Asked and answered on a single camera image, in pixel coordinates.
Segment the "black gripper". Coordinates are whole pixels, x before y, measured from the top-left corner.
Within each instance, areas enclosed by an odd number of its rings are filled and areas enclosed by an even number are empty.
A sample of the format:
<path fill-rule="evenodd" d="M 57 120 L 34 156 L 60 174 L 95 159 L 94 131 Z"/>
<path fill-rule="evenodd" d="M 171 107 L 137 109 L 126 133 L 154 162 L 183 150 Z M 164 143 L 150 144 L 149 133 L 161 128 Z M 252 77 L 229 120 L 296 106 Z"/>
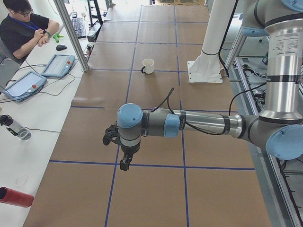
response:
<path fill-rule="evenodd" d="M 120 160 L 120 169 L 123 171 L 128 171 L 130 163 L 132 161 L 133 155 L 139 151 L 140 143 L 135 146 L 129 147 L 125 145 L 121 145 L 122 151 L 124 153 L 123 158 Z"/>

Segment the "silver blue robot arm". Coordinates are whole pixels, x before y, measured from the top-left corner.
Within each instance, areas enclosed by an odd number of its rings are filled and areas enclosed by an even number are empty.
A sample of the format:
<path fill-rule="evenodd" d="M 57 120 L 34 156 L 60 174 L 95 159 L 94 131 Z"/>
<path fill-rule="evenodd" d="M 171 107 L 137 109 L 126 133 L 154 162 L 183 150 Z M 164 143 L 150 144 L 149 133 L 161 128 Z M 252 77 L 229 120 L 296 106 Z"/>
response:
<path fill-rule="evenodd" d="M 122 170 L 131 167 L 143 136 L 151 158 L 173 157 L 179 132 L 185 170 L 245 170 L 214 164 L 221 158 L 241 159 L 238 138 L 268 148 L 278 158 L 302 154 L 302 118 L 296 111 L 300 55 L 289 70 L 269 75 L 260 116 L 235 114 L 227 102 L 232 92 L 221 77 L 219 59 L 236 4 L 217 0 L 207 18 L 200 6 L 143 7 L 135 50 L 135 64 L 143 67 L 135 67 L 127 103 L 117 113 Z"/>

